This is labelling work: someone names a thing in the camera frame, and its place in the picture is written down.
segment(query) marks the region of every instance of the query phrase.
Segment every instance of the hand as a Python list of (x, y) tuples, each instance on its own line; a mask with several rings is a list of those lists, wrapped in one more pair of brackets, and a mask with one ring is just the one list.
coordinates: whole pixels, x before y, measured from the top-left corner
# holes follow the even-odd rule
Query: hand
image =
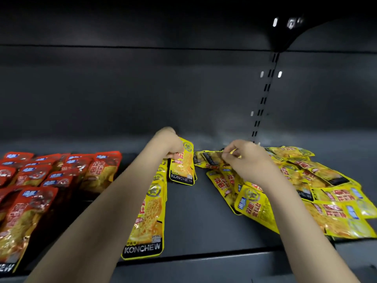
[(163, 146), (166, 151), (165, 158), (178, 159), (178, 154), (184, 151), (182, 140), (171, 127), (164, 127), (158, 130), (152, 140)]
[(224, 149), (222, 158), (245, 181), (257, 184), (261, 188), (269, 184), (271, 177), (282, 176), (266, 150), (253, 142), (234, 140)]

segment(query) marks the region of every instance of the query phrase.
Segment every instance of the forearm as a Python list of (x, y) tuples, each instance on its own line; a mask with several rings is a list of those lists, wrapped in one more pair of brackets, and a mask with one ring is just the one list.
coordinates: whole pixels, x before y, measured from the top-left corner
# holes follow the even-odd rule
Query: forearm
[(283, 175), (271, 175), (262, 188), (298, 282), (358, 282)]
[(26, 282), (107, 282), (135, 223), (164, 144), (152, 139), (132, 164), (69, 226)]

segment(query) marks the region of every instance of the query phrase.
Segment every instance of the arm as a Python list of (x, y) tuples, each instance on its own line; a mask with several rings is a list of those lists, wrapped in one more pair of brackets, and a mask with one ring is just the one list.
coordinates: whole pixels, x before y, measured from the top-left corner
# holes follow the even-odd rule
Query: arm
[(298, 282), (359, 282), (263, 147), (235, 140), (222, 156), (241, 177), (259, 185), (267, 195)]
[(159, 164), (176, 152), (183, 152), (183, 145), (174, 130), (158, 131), (61, 235), (25, 282), (108, 282)]

